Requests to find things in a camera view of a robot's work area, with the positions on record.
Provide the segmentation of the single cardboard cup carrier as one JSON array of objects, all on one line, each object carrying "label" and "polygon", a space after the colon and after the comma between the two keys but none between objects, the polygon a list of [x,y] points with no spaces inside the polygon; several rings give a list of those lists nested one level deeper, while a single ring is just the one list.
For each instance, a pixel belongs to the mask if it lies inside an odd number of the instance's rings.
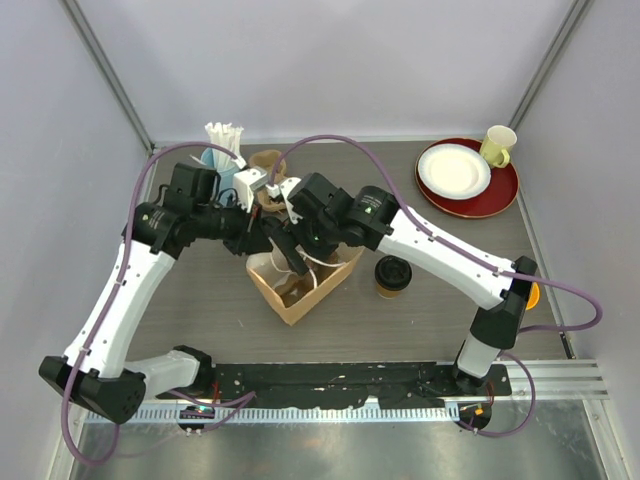
[{"label": "single cardboard cup carrier", "polygon": [[293,272],[277,247],[270,254],[271,266],[276,272],[276,279],[272,282],[272,288],[281,297],[292,296],[294,301],[304,297],[309,291],[319,286],[317,268],[301,247],[298,247],[297,251],[308,266],[308,272],[305,275],[298,275]]}]

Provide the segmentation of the brown paper bag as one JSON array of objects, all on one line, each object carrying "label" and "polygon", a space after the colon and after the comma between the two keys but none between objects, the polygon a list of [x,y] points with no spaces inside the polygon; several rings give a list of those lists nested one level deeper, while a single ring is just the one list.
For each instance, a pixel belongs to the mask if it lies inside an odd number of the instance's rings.
[{"label": "brown paper bag", "polygon": [[272,310],[290,326],[336,290],[353,272],[363,247],[341,244],[327,260],[318,260],[298,248],[308,271],[298,275],[275,247],[270,253],[250,255],[246,271]]}]

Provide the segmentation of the black coffee cup lid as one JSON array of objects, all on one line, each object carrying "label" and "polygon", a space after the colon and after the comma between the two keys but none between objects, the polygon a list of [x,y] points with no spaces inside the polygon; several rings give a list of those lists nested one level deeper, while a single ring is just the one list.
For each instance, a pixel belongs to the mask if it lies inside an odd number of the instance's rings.
[{"label": "black coffee cup lid", "polygon": [[376,263],[374,277],[377,284],[385,290],[401,291],[411,283],[413,272],[406,260],[387,255]]}]

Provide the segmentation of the brown paper cup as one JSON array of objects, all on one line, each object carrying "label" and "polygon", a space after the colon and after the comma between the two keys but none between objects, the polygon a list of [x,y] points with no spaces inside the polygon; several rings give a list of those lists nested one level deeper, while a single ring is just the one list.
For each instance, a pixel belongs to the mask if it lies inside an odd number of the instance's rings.
[{"label": "brown paper cup", "polygon": [[401,286],[389,286],[386,284],[377,283],[376,291],[378,295],[384,299],[393,299],[398,297],[402,292],[406,290],[406,285]]}]

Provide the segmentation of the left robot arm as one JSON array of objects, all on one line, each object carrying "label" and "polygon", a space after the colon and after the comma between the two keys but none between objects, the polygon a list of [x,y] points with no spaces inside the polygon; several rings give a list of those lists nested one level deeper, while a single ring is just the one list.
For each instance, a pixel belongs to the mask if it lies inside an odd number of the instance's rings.
[{"label": "left robot arm", "polygon": [[194,241],[219,240],[234,255],[270,249],[254,201],[267,179],[261,168],[236,173],[233,197],[222,205],[215,171],[176,165],[158,198],[135,208],[89,319],[63,355],[44,358],[40,376],[71,403],[117,425],[131,419],[143,401],[169,391],[205,397],[215,376],[210,355],[180,345],[142,361],[126,356],[155,290]]}]

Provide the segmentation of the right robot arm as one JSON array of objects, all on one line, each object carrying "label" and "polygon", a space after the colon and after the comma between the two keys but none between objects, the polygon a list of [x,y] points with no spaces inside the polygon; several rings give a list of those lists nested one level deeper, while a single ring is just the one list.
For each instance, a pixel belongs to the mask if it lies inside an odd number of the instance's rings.
[{"label": "right robot arm", "polygon": [[288,218],[274,240],[296,271],[303,254],[319,258],[338,245],[364,247],[419,267],[471,298],[478,309],[451,371],[457,391],[484,389],[492,363],[512,348],[530,297],[536,263],[479,250],[431,225],[391,193],[366,186],[356,196],[323,175],[288,178],[266,186],[286,206]]}]

